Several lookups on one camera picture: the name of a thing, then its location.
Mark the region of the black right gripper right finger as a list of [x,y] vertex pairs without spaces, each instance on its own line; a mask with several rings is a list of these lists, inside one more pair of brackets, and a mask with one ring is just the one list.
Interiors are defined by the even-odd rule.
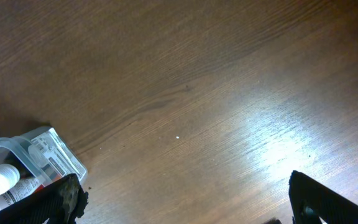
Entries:
[[358,205],[302,172],[291,173],[289,198],[295,224],[358,224]]

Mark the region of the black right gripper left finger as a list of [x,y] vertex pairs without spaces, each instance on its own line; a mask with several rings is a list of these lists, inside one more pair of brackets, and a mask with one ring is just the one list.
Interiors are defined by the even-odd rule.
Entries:
[[88,192],[70,174],[0,211],[0,224],[75,224],[85,213]]

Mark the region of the white calamine lotion bottle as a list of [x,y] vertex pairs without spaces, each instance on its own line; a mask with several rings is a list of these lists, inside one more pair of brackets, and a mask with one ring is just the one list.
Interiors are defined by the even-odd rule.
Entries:
[[13,188],[0,195],[0,210],[15,204],[42,188],[42,183],[35,177],[21,179]]

